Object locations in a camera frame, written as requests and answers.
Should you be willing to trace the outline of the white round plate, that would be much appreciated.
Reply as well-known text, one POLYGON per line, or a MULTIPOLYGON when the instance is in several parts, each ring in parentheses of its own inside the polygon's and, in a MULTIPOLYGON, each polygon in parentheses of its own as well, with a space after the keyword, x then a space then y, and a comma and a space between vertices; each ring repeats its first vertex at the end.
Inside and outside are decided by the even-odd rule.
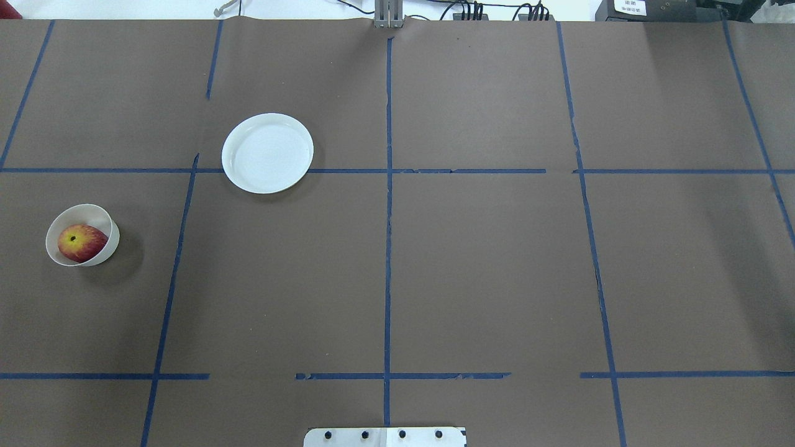
POLYGON ((237 124, 222 145, 222 170, 239 189, 275 194, 295 186, 312 164, 309 130, 287 114, 256 114, 237 124))

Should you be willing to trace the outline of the aluminium frame post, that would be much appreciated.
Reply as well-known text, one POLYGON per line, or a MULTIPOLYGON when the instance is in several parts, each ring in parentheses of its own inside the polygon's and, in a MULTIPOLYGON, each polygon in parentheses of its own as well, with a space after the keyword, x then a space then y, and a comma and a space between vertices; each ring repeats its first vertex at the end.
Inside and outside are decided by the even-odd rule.
POLYGON ((374 26, 376 29, 399 29, 405 24, 403 0, 375 0, 374 26))

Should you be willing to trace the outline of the black electronics box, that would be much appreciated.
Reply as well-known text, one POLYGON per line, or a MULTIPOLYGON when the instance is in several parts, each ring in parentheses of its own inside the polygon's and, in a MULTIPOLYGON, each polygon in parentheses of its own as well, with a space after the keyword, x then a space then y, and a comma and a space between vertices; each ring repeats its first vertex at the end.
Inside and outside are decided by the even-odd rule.
POLYGON ((721 22, 723 14, 698 1, 602 1, 596 22, 721 22))

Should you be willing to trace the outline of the white bowl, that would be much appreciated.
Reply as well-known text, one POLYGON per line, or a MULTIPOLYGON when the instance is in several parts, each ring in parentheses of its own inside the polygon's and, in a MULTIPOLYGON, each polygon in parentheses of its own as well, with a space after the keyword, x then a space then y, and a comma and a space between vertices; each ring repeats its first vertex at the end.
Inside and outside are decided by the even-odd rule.
POLYGON ((68 267, 87 267, 99 265, 103 261, 107 261, 111 255, 116 252, 119 245, 120 231, 116 221, 110 214, 98 205, 94 204, 79 204, 69 207, 55 218, 49 226, 47 235, 45 237, 46 251, 55 263, 68 266, 68 267), (96 227, 108 236, 107 245, 96 255, 85 263, 76 263, 75 261, 68 260, 60 254, 57 247, 57 240, 60 232, 66 227, 74 224, 87 224, 96 227))

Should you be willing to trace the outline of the brown paper table cover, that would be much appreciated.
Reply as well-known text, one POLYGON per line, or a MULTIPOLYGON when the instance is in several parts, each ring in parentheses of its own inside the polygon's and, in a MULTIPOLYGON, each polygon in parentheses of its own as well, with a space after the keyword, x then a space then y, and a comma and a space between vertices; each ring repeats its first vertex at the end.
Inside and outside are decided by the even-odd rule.
POLYGON ((793 26, 4 20, 2 445, 372 425, 792 446, 793 26), (266 113, 315 153, 253 194, 266 113))

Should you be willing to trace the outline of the red yellow apple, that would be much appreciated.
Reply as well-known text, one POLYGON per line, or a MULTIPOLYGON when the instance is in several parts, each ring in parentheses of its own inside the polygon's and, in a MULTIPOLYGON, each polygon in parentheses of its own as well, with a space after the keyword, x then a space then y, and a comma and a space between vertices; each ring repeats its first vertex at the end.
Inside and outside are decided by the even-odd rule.
POLYGON ((107 245, 108 236, 87 224, 74 224, 60 232, 57 247, 65 258, 76 263, 85 263, 96 257, 107 245))

